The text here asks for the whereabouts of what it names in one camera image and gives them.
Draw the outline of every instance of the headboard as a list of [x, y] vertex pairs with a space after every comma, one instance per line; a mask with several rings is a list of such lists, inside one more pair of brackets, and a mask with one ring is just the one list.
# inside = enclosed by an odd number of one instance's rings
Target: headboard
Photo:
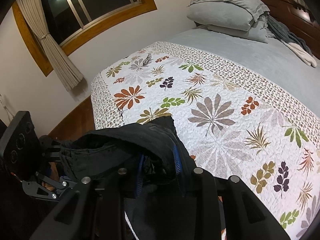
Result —
[[320, 26], [312, 13], [294, 0], [261, 0], [270, 15], [287, 25], [289, 30], [304, 39], [312, 53], [320, 58]]

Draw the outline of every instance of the leaf print bedspread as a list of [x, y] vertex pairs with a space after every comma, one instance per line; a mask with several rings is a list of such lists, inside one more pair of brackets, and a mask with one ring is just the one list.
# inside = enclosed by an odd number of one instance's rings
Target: leaf print bedspread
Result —
[[320, 120], [228, 59], [156, 42], [92, 83], [97, 129], [171, 115], [196, 164], [239, 176], [296, 240], [320, 209]]

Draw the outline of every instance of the silver bolt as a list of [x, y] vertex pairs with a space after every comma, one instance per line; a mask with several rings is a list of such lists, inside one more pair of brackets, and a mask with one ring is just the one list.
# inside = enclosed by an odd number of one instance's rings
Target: silver bolt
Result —
[[203, 173], [203, 169], [201, 169], [201, 168], [199, 168], [199, 167], [196, 167], [196, 168], [193, 169], [193, 172], [194, 172], [195, 174], [202, 174], [202, 173]]
[[120, 175], [127, 174], [127, 169], [126, 169], [126, 168], [120, 168], [120, 169], [118, 170], [118, 173], [119, 173]]
[[230, 180], [234, 183], [238, 183], [240, 181], [240, 178], [238, 176], [233, 175], [230, 177]]
[[90, 177], [83, 177], [83, 178], [81, 179], [81, 182], [82, 182], [83, 184], [88, 184], [90, 181], [91, 181]]

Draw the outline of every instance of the wooden floor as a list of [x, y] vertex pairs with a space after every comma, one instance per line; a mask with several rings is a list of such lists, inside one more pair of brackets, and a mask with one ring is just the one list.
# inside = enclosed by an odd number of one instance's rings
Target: wooden floor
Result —
[[68, 114], [50, 133], [52, 139], [76, 140], [86, 132], [95, 130], [90, 97]]

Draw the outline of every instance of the light gray bed sheet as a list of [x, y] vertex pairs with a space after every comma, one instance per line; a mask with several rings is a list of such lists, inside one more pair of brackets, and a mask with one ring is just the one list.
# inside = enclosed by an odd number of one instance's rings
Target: light gray bed sheet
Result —
[[166, 41], [239, 63], [287, 90], [320, 118], [320, 66], [306, 65], [280, 41], [269, 38], [266, 44], [199, 28]]

